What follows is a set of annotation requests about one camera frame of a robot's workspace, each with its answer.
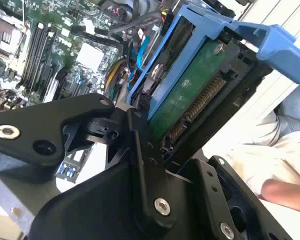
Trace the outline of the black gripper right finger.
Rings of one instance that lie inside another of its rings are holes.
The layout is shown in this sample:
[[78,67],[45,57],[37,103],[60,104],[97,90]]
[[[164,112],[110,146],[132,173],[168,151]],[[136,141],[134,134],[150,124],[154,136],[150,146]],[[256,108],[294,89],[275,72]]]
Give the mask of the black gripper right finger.
[[186,163],[186,176],[195,187],[209,240],[291,239],[223,158],[192,158]]

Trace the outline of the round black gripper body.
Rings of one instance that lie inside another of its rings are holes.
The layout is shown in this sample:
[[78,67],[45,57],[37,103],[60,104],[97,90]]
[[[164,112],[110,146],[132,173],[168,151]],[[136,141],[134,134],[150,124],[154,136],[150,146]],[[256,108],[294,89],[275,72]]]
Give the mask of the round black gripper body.
[[119,163],[50,200],[31,240],[209,240],[196,189],[157,159]]

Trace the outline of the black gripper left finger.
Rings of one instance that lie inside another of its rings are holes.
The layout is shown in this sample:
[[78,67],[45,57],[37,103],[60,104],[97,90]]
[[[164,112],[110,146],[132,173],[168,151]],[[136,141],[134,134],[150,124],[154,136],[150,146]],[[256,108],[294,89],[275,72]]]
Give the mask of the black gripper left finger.
[[98,93],[0,112],[0,174],[31,184],[47,183],[67,155],[94,143],[108,148],[104,171],[139,160],[164,165],[148,134],[147,116],[147,111],[134,107],[120,109]]

